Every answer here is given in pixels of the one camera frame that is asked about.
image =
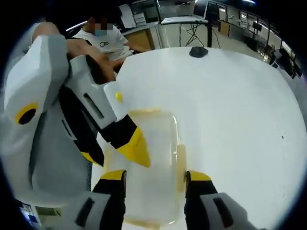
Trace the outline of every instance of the gray floor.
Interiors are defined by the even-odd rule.
[[[191,35],[188,34],[187,30],[191,28],[190,24],[183,24],[181,28],[181,46],[185,46],[188,40],[190,39]],[[162,46],[163,48],[169,47],[178,47],[179,46],[179,24],[172,24],[172,25],[163,25],[160,26],[160,36],[162,39]],[[257,52],[252,51],[250,48],[247,47],[246,44],[243,42],[231,39],[220,34],[216,28],[214,31],[218,37],[219,44],[221,49],[231,50],[238,53],[242,53],[259,60],[263,60],[263,57],[258,54]],[[207,27],[201,25],[197,28],[196,36],[201,40],[201,42],[207,46]],[[194,40],[188,46],[201,46],[201,43],[198,40]],[[219,48],[218,42],[216,39],[215,34],[212,34],[212,47]]]

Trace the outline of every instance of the yellow circular marking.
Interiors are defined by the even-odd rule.
[[[117,92],[116,95],[115,95],[115,98],[119,102],[123,102],[123,95],[121,94],[121,92]]]
[[[36,109],[38,108],[38,104],[36,103],[30,103],[27,106],[25,106],[24,108],[22,108],[15,116],[15,122],[19,124],[20,118],[29,110],[31,109]]]

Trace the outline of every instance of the white table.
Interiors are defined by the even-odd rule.
[[[272,229],[291,208],[306,171],[301,112],[276,69],[208,50],[203,58],[190,57],[190,47],[128,57],[117,81],[131,109],[173,112],[188,169],[211,176],[255,227]],[[184,223],[174,229],[186,229]]]

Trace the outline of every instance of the computer monitor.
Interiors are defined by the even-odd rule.
[[[208,0],[195,0],[193,15],[205,19],[208,2]]]

